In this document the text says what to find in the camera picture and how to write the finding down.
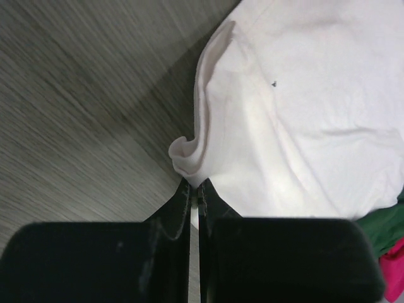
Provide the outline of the white and green t shirt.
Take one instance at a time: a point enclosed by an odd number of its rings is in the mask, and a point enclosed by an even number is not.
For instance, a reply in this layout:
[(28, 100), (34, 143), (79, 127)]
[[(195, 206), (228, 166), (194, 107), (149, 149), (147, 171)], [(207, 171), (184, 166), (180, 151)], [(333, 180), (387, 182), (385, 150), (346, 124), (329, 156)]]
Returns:
[(240, 2), (169, 155), (242, 216), (354, 219), (385, 254), (403, 236), (403, 2)]

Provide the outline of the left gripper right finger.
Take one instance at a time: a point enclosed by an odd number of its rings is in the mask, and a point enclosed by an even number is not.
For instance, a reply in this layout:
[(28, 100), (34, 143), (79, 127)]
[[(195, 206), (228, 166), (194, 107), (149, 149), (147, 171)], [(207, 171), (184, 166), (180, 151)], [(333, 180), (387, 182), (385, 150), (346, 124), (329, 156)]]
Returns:
[(202, 302), (377, 302), (384, 280), (349, 220), (247, 218), (198, 188)]

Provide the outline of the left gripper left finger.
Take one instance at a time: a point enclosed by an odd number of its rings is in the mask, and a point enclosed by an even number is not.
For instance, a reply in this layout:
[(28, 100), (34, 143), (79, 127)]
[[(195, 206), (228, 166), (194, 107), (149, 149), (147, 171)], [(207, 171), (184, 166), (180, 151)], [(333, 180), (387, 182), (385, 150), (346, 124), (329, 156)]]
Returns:
[(2, 302), (187, 302), (192, 189), (142, 222), (41, 222), (1, 256)]

